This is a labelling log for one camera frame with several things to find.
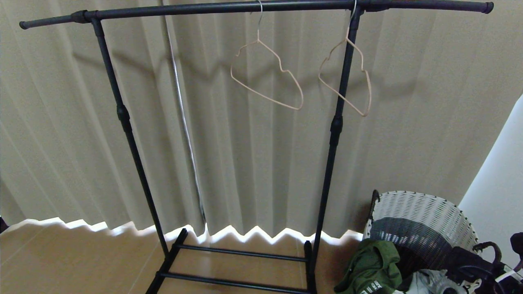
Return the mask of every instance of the black metal garment rack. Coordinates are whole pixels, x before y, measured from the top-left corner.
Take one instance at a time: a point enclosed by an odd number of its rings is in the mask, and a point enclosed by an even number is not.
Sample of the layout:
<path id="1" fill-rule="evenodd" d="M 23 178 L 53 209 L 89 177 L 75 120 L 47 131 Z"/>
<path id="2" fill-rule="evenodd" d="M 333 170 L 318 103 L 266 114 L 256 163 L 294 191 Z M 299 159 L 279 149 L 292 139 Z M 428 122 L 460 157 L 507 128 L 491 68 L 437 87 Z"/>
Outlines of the black metal garment rack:
<path id="1" fill-rule="evenodd" d="M 417 8 L 417 9 L 444 9 L 444 10 L 461 10 L 470 12 L 481 12 L 488 14 L 494 8 L 492 2 L 480 3 L 480 2 L 463 2 L 463 1 L 446 1 L 446 0 L 357 0 L 356 6 L 355 0 L 284 0 L 284 1 L 263 1 L 264 11 L 290 11 L 290 10 L 326 10 L 326 9 L 349 9 L 353 10 L 354 17 L 350 21 L 349 40 L 352 42 L 356 41 L 356 32 L 360 21 L 360 16 L 364 12 L 377 12 L 386 10 L 389 8 Z M 323 228 L 323 220 L 325 218 L 325 209 L 327 206 L 327 198 L 329 188 L 331 186 L 332 172 L 334 168 L 334 159 L 336 156 L 336 148 L 338 146 L 339 135 L 342 132 L 343 127 L 343 106 L 344 101 L 338 97 L 336 104 L 336 112 L 334 119 L 331 123 L 331 138 L 329 141 L 329 151 L 327 157 L 327 166 L 325 170 L 325 178 L 323 181 L 323 190 L 320 200 L 320 207 L 318 213 L 318 221 L 316 227 L 316 236 L 314 238 L 314 248 L 310 241 L 306 241 L 304 244 L 304 257 L 294 257 L 285 255 L 274 255 L 274 254 L 263 254 L 255 252 L 237 251 L 237 250 L 225 250 L 219 248 L 206 248 L 199 246 L 184 245 L 184 240 L 187 237 L 187 230 L 183 229 L 171 250 L 168 249 L 167 243 L 165 242 L 165 236 L 162 231 L 160 220 L 158 219 L 158 213 L 154 206 L 149 184 L 147 183 L 147 177 L 143 169 L 142 161 L 134 136 L 132 133 L 132 127 L 130 122 L 129 112 L 123 104 L 120 89 L 115 77 L 115 71 L 112 67 L 111 57 L 105 41 L 104 29 L 101 21 L 104 19 L 115 19 L 115 18 L 129 18 L 129 17 L 143 17 L 143 16 L 162 16 L 162 15 L 189 15 L 189 14 L 211 14 L 211 13 L 240 13 L 240 12 L 258 12 L 260 11 L 260 4 L 258 2 L 231 2 L 231 3 L 205 3 L 205 4 L 187 4 L 187 5 L 169 5 L 169 6 L 152 6 L 152 7 L 137 7 L 137 8 L 124 8 L 124 9 L 112 9 L 112 10 L 95 10 L 87 11 L 82 10 L 70 15 L 51 17 L 45 19 L 37 19 L 32 21 L 21 21 L 20 27 L 22 29 L 29 29 L 33 27 L 41 27 L 55 24 L 64 24 L 68 22 L 76 22 L 80 24 L 91 23 L 93 25 L 95 35 L 98 38 L 98 44 L 100 45 L 101 55 L 104 60 L 107 75 L 109 77 L 109 83 L 111 84 L 112 92 L 116 100 L 116 112 L 118 118 L 122 123 L 122 127 L 127 136 L 129 147 L 138 171 L 138 176 L 142 183 L 143 191 L 147 199 L 147 204 L 151 211 L 151 215 L 160 238 L 160 244 L 165 255 L 165 259 L 160 269 L 156 272 L 156 275 L 147 290 L 147 294 L 157 293 L 162 285 L 165 278 L 176 278 L 190 281 L 206 282 L 218 285 L 227 285 L 243 288 L 251 288 L 258 290 L 269 290 L 274 292 L 282 293 L 316 293 L 316 283 L 314 270 L 316 267 L 316 260 L 318 257 L 318 251 L 320 248 L 320 237 Z M 339 93 L 344 95 L 347 92 L 347 81 L 349 79 L 350 65 L 353 59 L 354 48 L 347 44 L 345 48 L 345 58 L 343 61 L 342 75 L 340 78 Z M 246 255 L 264 258 L 275 258 L 284 259 L 287 261 L 304 262 L 305 263 L 305 274 L 307 280 L 306 289 L 289 288 L 282 286 L 264 285 L 253 282 L 242 282 L 225 279 L 205 278 L 194 275 L 177 274 L 171 273 L 169 270 L 176 258 L 176 255 L 180 249 L 186 250 L 202 250 L 210 252 L 219 252 L 236 255 Z"/>

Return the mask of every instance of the black vertical pole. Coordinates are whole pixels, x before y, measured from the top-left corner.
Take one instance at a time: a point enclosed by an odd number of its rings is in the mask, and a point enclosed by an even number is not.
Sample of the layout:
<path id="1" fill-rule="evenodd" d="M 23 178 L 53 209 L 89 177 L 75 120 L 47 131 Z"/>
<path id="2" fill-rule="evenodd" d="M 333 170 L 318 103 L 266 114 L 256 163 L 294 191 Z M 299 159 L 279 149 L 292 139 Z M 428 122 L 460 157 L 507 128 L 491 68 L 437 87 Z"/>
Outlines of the black vertical pole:
<path id="1" fill-rule="evenodd" d="M 353 11 L 354 16 L 350 20 L 349 40 L 353 43 L 356 41 L 356 31 L 358 30 L 359 19 L 362 13 L 360 6 L 356 6 Z M 339 93 L 345 96 L 347 92 L 347 82 L 349 80 L 350 65 L 353 62 L 354 47 L 349 43 L 345 47 L 345 58 L 343 60 L 342 77 L 339 83 Z M 329 142 L 327 167 L 325 169 L 325 178 L 323 180 L 322 198 L 320 200 L 320 211 L 318 213 L 318 223 L 316 227 L 316 236 L 314 238 L 314 249 L 312 250 L 309 273 L 314 275 L 316 267 L 316 260 L 318 258 L 318 250 L 320 249 L 320 238 L 323 228 L 323 220 L 325 219 L 325 209 L 327 208 L 328 191 L 331 187 L 332 171 L 334 168 L 334 158 L 336 156 L 336 148 L 338 147 L 339 135 L 343 128 L 343 106 L 345 101 L 338 97 L 336 104 L 336 112 L 331 123 L 331 139 Z"/>
<path id="2" fill-rule="evenodd" d="M 156 207 L 154 206 L 153 196 L 151 195 L 151 190 L 149 189 L 149 184 L 147 183 L 147 178 L 145 177 L 145 171 L 143 170 L 142 160 L 140 159 L 136 141 L 134 140 L 134 136 L 132 134 L 129 112 L 127 111 L 126 106 L 123 104 L 122 95 L 120 94 L 120 89 L 118 88 L 118 83 L 116 81 L 115 70 L 112 68 L 111 56 L 109 55 L 107 43 L 105 42 L 104 29 L 99 19 L 93 18 L 91 23 L 93 24 L 96 37 L 98 38 L 101 56 L 104 59 L 105 69 L 107 71 L 107 75 L 109 76 L 112 93 L 115 96 L 116 113 L 118 114 L 118 119 L 122 123 L 123 131 L 126 133 L 127 142 L 129 143 L 132 157 L 134 159 L 134 164 L 136 165 L 136 170 L 138 172 L 140 182 L 142 183 L 143 192 L 145 193 L 145 198 L 147 199 L 147 204 L 149 206 L 149 210 L 151 211 L 151 216 L 153 217 L 154 226 L 156 227 L 156 232 L 160 238 L 160 244 L 162 246 L 164 255 L 167 257 L 169 255 L 169 249 L 167 248 L 167 243 L 165 242 L 165 237 L 163 236 L 160 219 L 158 218 L 158 213 L 156 212 Z"/>

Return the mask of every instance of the beige wire hanger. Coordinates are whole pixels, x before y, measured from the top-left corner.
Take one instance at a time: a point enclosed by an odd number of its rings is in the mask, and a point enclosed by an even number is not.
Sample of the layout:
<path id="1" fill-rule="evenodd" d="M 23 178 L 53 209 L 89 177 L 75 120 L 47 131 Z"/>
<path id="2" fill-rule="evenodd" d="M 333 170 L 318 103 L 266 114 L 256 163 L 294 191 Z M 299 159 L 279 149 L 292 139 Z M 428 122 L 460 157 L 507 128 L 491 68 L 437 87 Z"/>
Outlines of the beige wire hanger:
<path id="1" fill-rule="evenodd" d="M 352 20 L 352 18 L 354 17 L 354 11 L 356 10 L 356 1 L 354 1 L 354 9 L 353 9 L 353 12 L 352 14 L 350 15 L 350 20 Z M 329 89 L 331 89 L 333 92 L 335 92 L 336 94 L 338 94 L 339 97 L 341 97 L 343 100 L 345 100 L 345 102 L 349 103 L 349 105 L 354 108 L 355 111 L 357 111 L 361 116 L 365 117 L 369 114 L 369 110 L 370 110 L 370 105 L 371 105 L 371 102 L 372 102 L 372 87 L 370 85 L 370 77 L 369 77 L 369 72 L 366 71 L 365 69 L 363 69 L 363 53 L 361 53 L 361 50 L 352 42 L 349 40 L 349 30 L 350 30 L 350 20 L 349 20 L 349 26 L 347 27 L 347 32 L 345 33 L 345 39 L 343 41 L 341 41 L 340 43 L 338 43 L 336 46 L 334 46 L 334 48 L 331 49 L 331 52 L 329 53 L 328 57 L 325 58 L 322 62 L 322 65 L 320 65 L 320 72 L 318 73 L 318 78 L 320 79 L 320 81 L 325 85 L 327 86 Z M 361 56 L 361 71 L 362 72 L 365 72 L 365 76 L 367 77 L 367 86 L 369 88 L 369 103 L 367 105 L 367 109 L 365 110 L 365 112 L 362 112 L 360 111 L 358 108 L 356 108 L 356 106 L 354 106 L 349 100 L 347 100 L 342 94 L 340 94 L 338 91 L 336 91 L 334 88 L 332 88 L 331 86 L 329 86 L 321 77 L 321 74 L 322 74 L 322 68 L 323 68 L 323 65 L 325 64 L 325 62 L 327 62 L 328 60 L 331 59 L 331 55 L 332 55 L 332 52 L 334 50 L 336 50 L 336 48 L 338 48 L 339 46 L 341 46 L 342 44 L 345 44 L 345 42 L 349 43 L 352 47 L 354 47 L 354 49 L 356 49 L 358 51 L 358 53 L 360 54 Z"/>
<path id="2" fill-rule="evenodd" d="M 251 91 L 251 92 L 254 92 L 256 94 L 258 94 L 259 96 L 265 98 L 265 99 L 269 99 L 270 101 L 276 103 L 276 104 L 279 104 L 279 105 L 282 105 L 282 106 L 285 106 L 285 107 L 288 107 L 290 109 L 294 109 L 294 110 L 300 110 L 302 107 L 303 107 L 303 91 L 301 90 L 301 87 L 300 87 L 300 84 L 298 83 L 298 81 L 296 80 L 296 78 L 294 77 L 294 75 L 289 71 L 289 70 L 284 70 L 282 67 L 281 67 L 281 58 L 280 56 L 278 56 L 278 54 L 276 54 L 276 52 L 274 52 L 271 48 L 269 48 L 269 46 L 265 45 L 261 40 L 260 40 L 260 23 L 262 22 L 261 19 L 263 17 L 263 4 L 260 0 L 257 0 L 259 3 L 260 3 L 260 7 L 261 7 L 261 14 L 260 14 L 260 19 L 258 21 L 258 30 L 257 30 L 257 35 L 258 35 L 258 38 L 256 39 L 256 41 L 253 41 L 251 43 L 248 43 L 246 45 L 243 45 L 242 47 L 240 47 L 240 50 L 238 51 L 238 54 L 236 54 L 232 61 L 231 61 L 231 78 L 235 81 L 237 81 L 240 85 L 244 86 L 247 90 Z M 234 77 L 234 75 L 232 74 L 232 65 L 234 63 L 234 60 L 236 60 L 236 58 L 238 58 L 240 56 L 240 54 L 242 53 L 242 50 L 247 48 L 248 46 L 250 45 L 254 45 L 254 44 L 261 44 L 263 47 L 265 47 L 267 50 L 269 50 L 274 56 L 276 56 L 276 58 L 278 59 L 278 63 L 280 65 L 280 71 L 283 72 L 283 73 L 289 73 L 291 78 L 294 80 L 294 83 L 296 83 L 296 86 L 298 87 L 298 90 L 300 90 L 300 95 L 301 95 L 301 103 L 300 103 L 300 106 L 299 107 L 294 107 L 294 106 L 290 106 L 290 105 L 287 105 L 285 103 L 282 103 L 282 102 L 279 102 L 279 101 L 276 101 L 270 97 L 267 97 L 265 95 L 263 95 L 262 93 L 252 89 L 252 88 L 249 88 L 247 85 L 245 85 L 244 83 L 240 82 L 237 78 Z"/>

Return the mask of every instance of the white and gray basket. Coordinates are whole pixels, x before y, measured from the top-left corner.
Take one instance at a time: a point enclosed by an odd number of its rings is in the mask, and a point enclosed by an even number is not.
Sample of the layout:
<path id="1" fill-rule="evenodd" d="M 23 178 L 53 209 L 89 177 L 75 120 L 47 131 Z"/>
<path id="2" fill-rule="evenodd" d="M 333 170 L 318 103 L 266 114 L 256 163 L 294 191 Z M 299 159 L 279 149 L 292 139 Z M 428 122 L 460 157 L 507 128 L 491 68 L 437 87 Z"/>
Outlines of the white and gray basket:
<path id="1" fill-rule="evenodd" d="M 478 238 L 472 224 L 451 202 L 409 191 L 374 190 L 363 238 L 391 241 L 400 254 L 404 277 L 423 269 L 442 269 L 453 247 L 474 252 Z"/>

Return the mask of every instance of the curtain fold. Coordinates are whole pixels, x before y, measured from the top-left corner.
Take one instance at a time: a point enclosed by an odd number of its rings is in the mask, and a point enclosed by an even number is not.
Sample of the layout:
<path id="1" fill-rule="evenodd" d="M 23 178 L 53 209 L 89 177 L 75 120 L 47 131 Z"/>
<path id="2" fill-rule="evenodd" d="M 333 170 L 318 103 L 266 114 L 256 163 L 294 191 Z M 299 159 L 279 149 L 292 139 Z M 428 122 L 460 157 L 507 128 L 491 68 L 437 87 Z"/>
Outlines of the curtain fold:
<path id="1" fill-rule="evenodd" d="M 139 229 L 152 225 L 92 26 L 21 30 L 18 22 L 181 3 L 0 2 L 0 214 L 6 221 L 59 216 L 109 227 L 130 220 Z M 497 1 L 489 15 L 363 14 L 356 44 L 371 75 L 373 103 L 366 118 L 345 107 L 326 233 L 361 230 L 374 189 L 459 203 L 523 89 L 522 13 L 522 3 Z M 314 232 L 336 103 L 317 74 L 343 39 L 349 14 L 264 13 L 260 38 L 301 84 L 300 111 L 230 77 L 233 55 L 256 39 L 259 13 L 103 21 L 165 232 L 187 223 L 202 232 L 205 222 L 211 234 L 228 225 L 241 234 L 256 225 L 271 236 L 284 228 Z M 342 63 L 338 49 L 324 66 L 322 76 L 333 87 Z M 354 58 L 347 98 L 362 108 L 367 85 L 359 67 Z M 294 82 L 261 46 L 244 50 L 233 72 L 267 96 L 299 103 Z"/>

